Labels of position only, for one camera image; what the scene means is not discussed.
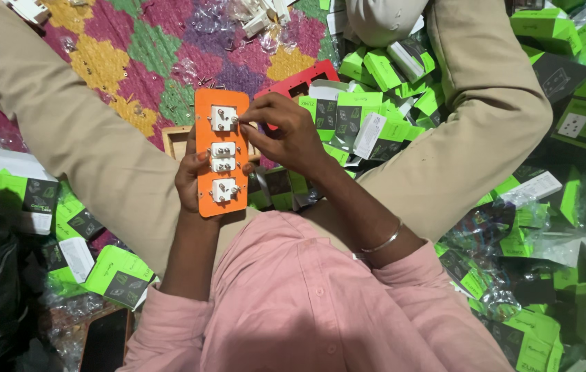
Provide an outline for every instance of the bracelet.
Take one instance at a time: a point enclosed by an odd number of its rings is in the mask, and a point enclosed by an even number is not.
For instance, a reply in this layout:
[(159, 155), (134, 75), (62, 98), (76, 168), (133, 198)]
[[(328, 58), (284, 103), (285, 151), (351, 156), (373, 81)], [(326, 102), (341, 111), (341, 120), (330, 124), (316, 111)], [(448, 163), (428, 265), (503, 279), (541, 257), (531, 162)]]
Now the bracelet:
[(364, 253), (377, 252), (380, 249), (383, 249), (386, 246), (388, 246), (392, 241), (394, 241), (396, 239), (396, 237), (401, 232), (401, 228), (403, 227), (403, 220), (401, 220), (401, 217), (396, 216), (396, 218), (399, 219), (399, 228), (396, 229), (396, 232), (394, 233), (394, 235), (392, 235), (391, 238), (388, 239), (388, 241), (385, 241), (384, 243), (380, 244), (379, 246), (375, 247), (374, 249), (363, 249), (363, 248), (361, 248)]

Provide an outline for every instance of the open box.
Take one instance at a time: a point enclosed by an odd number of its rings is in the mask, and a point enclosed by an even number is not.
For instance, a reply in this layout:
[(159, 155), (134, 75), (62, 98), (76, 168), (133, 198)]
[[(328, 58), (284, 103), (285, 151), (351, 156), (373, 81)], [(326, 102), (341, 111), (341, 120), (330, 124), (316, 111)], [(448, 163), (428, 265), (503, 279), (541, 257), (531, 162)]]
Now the open box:
[[(189, 131), (192, 130), (191, 125), (184, 126), (170, 126), (168, 128), (162, 128), (162, 142), (165, 145), (166, 155), (173, 157), (180, 161), (185, 156), (185, 150), (187, 149), (187, 136)], [(257, 148), (248, 145), (247, 154), (249, 155), (250, 162), (257, 162), (260, 159), (260, 151)]]

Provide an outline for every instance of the smartphone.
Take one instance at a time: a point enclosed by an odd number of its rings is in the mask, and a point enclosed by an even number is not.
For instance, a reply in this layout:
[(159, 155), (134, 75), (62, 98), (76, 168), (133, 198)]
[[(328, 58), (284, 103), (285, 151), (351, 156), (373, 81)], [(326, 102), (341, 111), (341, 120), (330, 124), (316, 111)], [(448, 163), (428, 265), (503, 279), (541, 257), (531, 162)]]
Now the smartphone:
[(114, 372), (122, 367), (133, 319), (131, 311), (120, 309), (91, 321), (79, 372)]

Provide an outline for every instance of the beige trousers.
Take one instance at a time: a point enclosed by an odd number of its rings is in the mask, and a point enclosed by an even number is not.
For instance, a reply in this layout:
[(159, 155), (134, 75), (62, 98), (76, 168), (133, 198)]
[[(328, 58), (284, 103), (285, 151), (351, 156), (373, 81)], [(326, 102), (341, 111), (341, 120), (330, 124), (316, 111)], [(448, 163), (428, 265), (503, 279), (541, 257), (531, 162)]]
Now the beige trousers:
[[(358, 182), (412, 231), (437, 240), (522, 163), (552, 112), (501, 0), (436, 0), (427, 15), (454, 113)], [(180, 208), (178, 164), (103, 104), (2, 4), (0, 109), (19, 121), (47, 171), (66, 175), (90, 212), (162, 274)], [(321, 201), (303, 216), (346, 249), (335, 213)], [(256, 214), (248, 208), (226, 218), (217, 258)]]

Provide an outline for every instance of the colorful rug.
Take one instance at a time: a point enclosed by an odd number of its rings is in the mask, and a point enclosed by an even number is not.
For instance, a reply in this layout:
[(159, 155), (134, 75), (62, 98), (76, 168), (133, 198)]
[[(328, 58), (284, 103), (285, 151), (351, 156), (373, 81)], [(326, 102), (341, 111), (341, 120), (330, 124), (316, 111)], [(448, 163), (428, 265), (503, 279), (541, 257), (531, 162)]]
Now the colorful rug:
[[(193, 124), (190, 104), (200, 86), (196, 78), (190, 81), (181, 73), (181, 60), (191, 60), (199, 77), (250, 97), (317, 60), (336, 60), (327, 12), (318, 0), (298, 0), (289, 7), (288, 40), (297, 46), (288, 51), (279, 47), (274, 55), (265, 53), (257, 40), (247, 44), (240, 27), (199, 32), (195, 26), (203, 19), (197, 12), (207, 1), (86, 0), (72, 6), (68, 0), (49, 0), (45, 3), (52, 15), (43, 39), (161, 150), (162, 128)], [(72, 39), (75, 51), (65, 51), (65, 37)], [(18, 127), (1, 112), (0, 146), (26, 151)]]

